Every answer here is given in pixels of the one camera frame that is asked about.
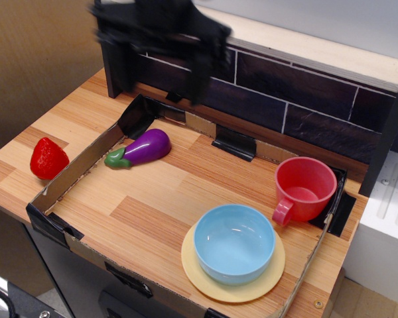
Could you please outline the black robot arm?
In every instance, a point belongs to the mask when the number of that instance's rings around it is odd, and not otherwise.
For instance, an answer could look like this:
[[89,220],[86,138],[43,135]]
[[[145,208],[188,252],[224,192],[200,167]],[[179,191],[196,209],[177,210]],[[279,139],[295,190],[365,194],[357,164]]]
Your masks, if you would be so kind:
[[185,61],[190,70],[186,96],[202,102],[216,70],[230,65],[227,40],[232,30],[201,13],[192,1],[94,1],[108,95],[133,91],[144,54]]

